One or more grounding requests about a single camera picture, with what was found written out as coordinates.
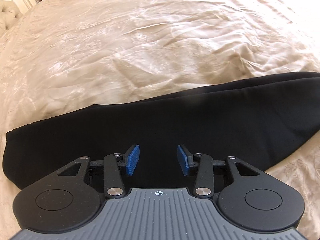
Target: black fabric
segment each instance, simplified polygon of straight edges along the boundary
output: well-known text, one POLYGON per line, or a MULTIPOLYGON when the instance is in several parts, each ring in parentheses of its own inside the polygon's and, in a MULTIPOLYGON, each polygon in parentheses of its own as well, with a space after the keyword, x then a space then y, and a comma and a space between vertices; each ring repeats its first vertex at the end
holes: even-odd
POLYGON ((206 86, 138 102, 93 105, 7 133, 6 176, 24 188, 80 156, 101 160, 140 145, 132 187, 184 187, 177 145, 265 170, 320 129, 320 73, 206 86))

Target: wrinkled bedding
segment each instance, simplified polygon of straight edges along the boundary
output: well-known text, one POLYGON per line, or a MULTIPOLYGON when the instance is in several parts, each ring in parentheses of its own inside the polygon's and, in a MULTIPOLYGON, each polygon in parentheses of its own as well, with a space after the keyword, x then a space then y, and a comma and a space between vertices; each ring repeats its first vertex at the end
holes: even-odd
MULTIPOLYGON (((91 104, 320 72, 297 19, 283 0, 43 0, 0 36, 0 159, 6 132, 91 104)), ((317 133, 268 171, 303 195, 298 229, 312 240, 320 237, 319 141, 317 133)), ((1 240, 19 230, 18 191, 1 169, 1 240)))

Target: bed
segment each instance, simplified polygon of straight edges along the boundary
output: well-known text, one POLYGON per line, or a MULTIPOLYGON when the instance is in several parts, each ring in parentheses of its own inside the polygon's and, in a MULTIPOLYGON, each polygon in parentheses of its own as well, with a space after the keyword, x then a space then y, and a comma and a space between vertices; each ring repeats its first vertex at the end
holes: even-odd
MULTIPOLYGON (((43 0, 0 34, 0 159, 6 132, 92 104, 320 72, 302 24, 286 0, 43 0)), ((320 237, 319 141, 318 132, 268 170, 303 195, 298 229, 311 240, 320 237)), ((1 240, 19 230, 18 192, 1 170, 1 240)))

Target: circular cap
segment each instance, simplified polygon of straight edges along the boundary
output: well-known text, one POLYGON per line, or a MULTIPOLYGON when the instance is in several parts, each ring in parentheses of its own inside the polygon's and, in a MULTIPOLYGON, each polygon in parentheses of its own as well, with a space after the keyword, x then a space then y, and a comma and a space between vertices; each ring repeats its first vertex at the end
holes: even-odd
POLYGON ((69 206, 73 201, 73 195, 62 189, 47 190, 39 194, 36 204, 39 208, 48 211, 61 210, 69 206))
POLYGON ((282 203, 281 196, 269 189, 255 189, 249 191, 244 198, 250 206, 260 210, 272 210, 282 203))
POLYGON ((211 190, 206 187, 199 187, 196 189, 196 193, 201 196, 207 196, 211 194, 211 190))
POLYGON ((119 196, 123 193, 123 190, 118 187, 112 187, 108 189, 107 193, 111 196, 119 196))

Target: tufted headboard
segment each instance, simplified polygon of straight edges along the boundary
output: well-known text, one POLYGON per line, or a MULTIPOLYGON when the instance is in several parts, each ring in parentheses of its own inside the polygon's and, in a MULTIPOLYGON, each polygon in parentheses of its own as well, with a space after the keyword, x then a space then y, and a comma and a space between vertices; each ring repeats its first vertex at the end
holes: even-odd
POLYGON ((13 1, 0 0, 0 35, 9 30, 21 16, 22 13, 13 1))

